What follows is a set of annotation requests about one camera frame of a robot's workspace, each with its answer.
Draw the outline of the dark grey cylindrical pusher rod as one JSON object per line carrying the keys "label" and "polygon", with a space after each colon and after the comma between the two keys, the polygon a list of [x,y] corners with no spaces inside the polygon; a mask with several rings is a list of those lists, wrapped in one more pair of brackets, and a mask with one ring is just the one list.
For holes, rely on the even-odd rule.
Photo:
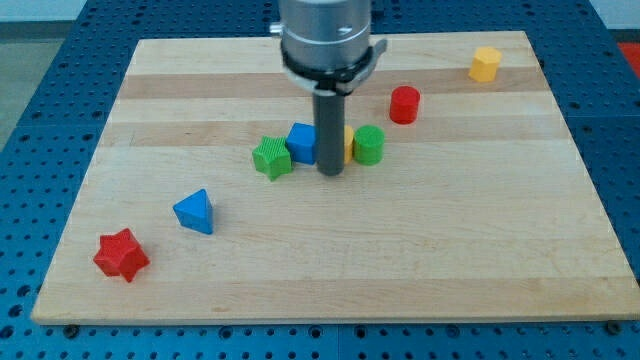
{"label": "dark grey cylindrical pusher rod", "polygon": [[344,97],[314,94],[312,101],[317,169],[326,176],[339,175],[344,169]]}

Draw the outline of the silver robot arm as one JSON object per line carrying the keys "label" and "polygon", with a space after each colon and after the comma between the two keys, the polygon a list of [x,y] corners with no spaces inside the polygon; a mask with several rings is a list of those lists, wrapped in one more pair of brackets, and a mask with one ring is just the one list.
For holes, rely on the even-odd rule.
{"label": "silver robot arm", "polygon": [[344,169],[345,99],[373,74],[387,50],[370,42],[371,3],[366,0],[280,0],[280,38],[289,79],[312,96],[316,166],[325,176]]}

